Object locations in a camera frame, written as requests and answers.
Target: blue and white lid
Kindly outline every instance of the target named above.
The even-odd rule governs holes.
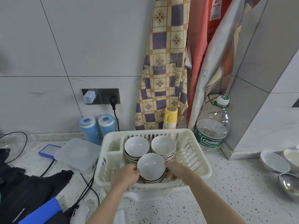
[[[80,120],[79,120],[79,124],[80,124],[80,127],[81,128],[89,128],[89,127],[92,127],[94,126],[96,123],[95,121],[95,117],[93,116],[88,116],[88,117],[82,117]]]
[[[114,118],[112,115],[102,115],[99,117],[99,125],[101,127],[108,127],[114,123]]]

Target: hanging fabric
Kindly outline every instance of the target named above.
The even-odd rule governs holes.
[[[190,0],[156,0],[135,114],[136,130],[162,129],[164,110],[187,112],[187,29]]]
[[[212,92],[225,93],[233,71],[242,17],[259,1],[204,0],[204,8],[208,6],[208,10],[202,10],[204,29],[200,28],[193,62],[187,113],[189,129],[194,128],[204,96]],[[231,31],[227,31],[226,24],[231,25]]]

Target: person's left arm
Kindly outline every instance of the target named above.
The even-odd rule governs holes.
[[[134,164],[127,164],[115,171],[111,177],[110,191],[87,224],[112,224],[123,193],[137,182],[139,175],[140,170]]]

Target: white plastic dish rack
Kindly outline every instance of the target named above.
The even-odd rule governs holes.
[[[115,170],[123,167],[128,161],[125,159],[123,147],[127,139],[142,136],[149,143],[159,135],[168,135],[176,141],[176,155],[178,162],[188,166],[201,178],[209,178],[212,169],[202,152],[194,134],[188,129],[174,130],[145,130],[145,131],[117,131],[105,135],[102,149],[95,170],[95,182],[101,187],[102,196],[109,191],[110,179]],[[136,202],[162,200],[168,195],[189,189],[181,179],[171,181],[164,179],[161,183],[135,183],[128,188],[123,197]]]

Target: speckled countertop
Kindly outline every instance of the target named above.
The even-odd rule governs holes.
[[[66,142],[49,143],[63,146]],[[38,155],[38,151],[47,144],[40,142],[34,148],[26,148],[24,154],[11,165],[25,168],[27,175],[41,175],[51,163],[51,160]],[[219,150],[207,153],[206,157],[213,170],[206,183],[247,223],[299,223],[299,205],[279,188],[278,175],[266,172],[259,160],[228,161]],[[45,177],[68,169],[56,162]],[[91,177],[92,174],[86,175],[87,181]],[[85,186],[80,174],[75,173],[58,197],[63,196],[66,206],[71,206]],[[93,188],[100,191],[95,184]],[[97,207],[97,198],[92,191],[85,201],[93,212]],[[206,223],[189,191],[172,194],[162,201],[136,203],[122,199],[119,208],[124,209],[126,223]]]

